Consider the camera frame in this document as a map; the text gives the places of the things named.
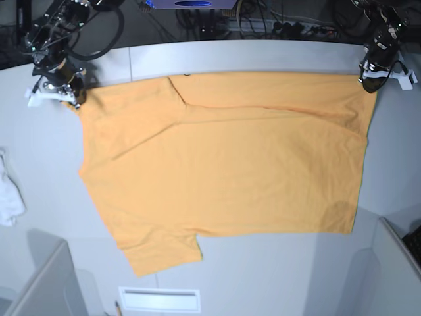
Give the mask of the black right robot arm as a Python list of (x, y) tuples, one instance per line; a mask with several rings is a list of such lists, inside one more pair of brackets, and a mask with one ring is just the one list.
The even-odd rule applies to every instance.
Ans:
[[(32, 75), (38, 77), (26, 92), (29, 107), (54, 100), (78, 109), (86, 102), (86, 69), (76, 66), (72, 59), (92, 61), (111, 50), (124, 30), (122, 4), (122, 1), (53, 1), (40, 18), (33, 20), (31, 2), (16, 2), (17, 43), (33, 62)], [(76, 53), (70, 43), (72, 38), (80, 37), (83, 28), (105, 12), (115, 13), (118, 20), (111, 42), (90, 55)]]

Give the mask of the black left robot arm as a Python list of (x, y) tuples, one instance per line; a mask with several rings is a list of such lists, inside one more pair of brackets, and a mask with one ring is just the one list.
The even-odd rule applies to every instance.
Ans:
[(417, 80), (400, 53), (407, 25), (391, 6), (376, 1), (353, 1), (353, 4), (374, 24), (368, 42), (364, 44), (365, 56), (359, 63), (359, 82), (364, 90), (375, 93), (389, 79), (397, 80), (402, 90), (411, 90)]

